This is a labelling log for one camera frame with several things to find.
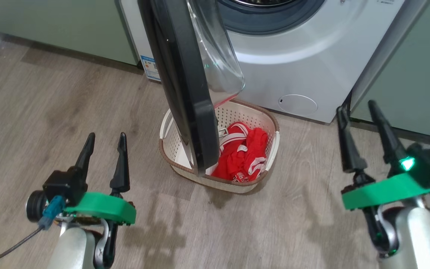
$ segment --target wooden floor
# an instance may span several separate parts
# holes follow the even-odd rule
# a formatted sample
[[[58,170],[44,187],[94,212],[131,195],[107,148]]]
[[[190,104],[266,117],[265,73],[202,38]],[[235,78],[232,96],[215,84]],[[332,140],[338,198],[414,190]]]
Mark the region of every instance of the wooden floor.
[[[116,269],[374,269],[376,253],[359,211],[345,211],[336,124],[284,115],[271,176],[249,195],[179,177],[158,152],[168,109],[162,86],[140,72],[76,53],[12,40],[0,49],[0,252],[36,228],[29,194],[53,170],[75,163],[96,133],[87,183],[109,193],[119,133],[128,136],[136,225],[119,229]],[[376,133],[353,129],[377,179],[387,175]],[[0,260],[0,268],[45,268],[52,227]]]

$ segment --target green plastic part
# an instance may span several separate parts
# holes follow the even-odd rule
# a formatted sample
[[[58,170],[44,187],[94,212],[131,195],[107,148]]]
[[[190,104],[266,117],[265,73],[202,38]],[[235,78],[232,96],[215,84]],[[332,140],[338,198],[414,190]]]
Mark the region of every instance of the green plastic part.
[[[392,203],[429,192],[430,189],[421,187],[410,175],[404,173],[347,192],[342,198],[345,208],[351,210]]]
[[[77,206],[67,207],[64,212],[112,220],[119,225],[134,224],[136,216],[136,210],[130,203],[124,199],[100,192],[86,192]]]

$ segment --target washing machine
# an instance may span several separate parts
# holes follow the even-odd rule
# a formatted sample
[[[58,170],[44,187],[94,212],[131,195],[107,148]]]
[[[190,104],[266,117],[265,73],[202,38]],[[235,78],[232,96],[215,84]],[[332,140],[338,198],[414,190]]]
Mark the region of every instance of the washing machine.
[[[150,79],[158,80],[135,0],[120,0]],[[245,78],[238,98],[330,123],[404,0],[218,0]]]

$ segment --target black round knob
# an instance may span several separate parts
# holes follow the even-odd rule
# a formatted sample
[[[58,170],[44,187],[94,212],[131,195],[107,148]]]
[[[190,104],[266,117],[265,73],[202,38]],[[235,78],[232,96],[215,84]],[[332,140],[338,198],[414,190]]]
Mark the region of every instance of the black round knob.
[[[47,198],[44,191],[33,191],[26,202],[28,220],[37,223],[43,217],[43,211],[46,206]]]

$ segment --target robotic arm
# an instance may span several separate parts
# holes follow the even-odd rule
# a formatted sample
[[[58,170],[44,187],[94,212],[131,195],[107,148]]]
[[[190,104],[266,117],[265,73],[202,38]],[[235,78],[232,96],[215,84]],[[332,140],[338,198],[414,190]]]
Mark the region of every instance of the robotic arm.
[[[108,269],[112,266],[118,227],[134,224],[136,216],[133,204],[121,195],[130,189],[127,138],[121,133],[110,195],[87,192],[85,179],[95,139],[96,135],[90,133],[76,164],[67,171],[54,171],[43,184],[43,190],[29,196],[27,218],[38,223],[38,229],[2,253],[0,259],[56,223],[61,233],[48,269]],[[102,234],[89,229],[97,226],[104,229]]]
[[[381,182],[364,172],[367,164],[349,131],[348,113],[339,107],[343,171],[355,174],[353,184],[341,191],[343,203],[348,210],[363,212],[381,269],[430,269],[430,211],[421,198],[430,193],[430,149],[414,143],[405,150],[376,102],[368,105],[381,136],[384,162],[391,169]],[[383,210],[396,201],[403,206]]]

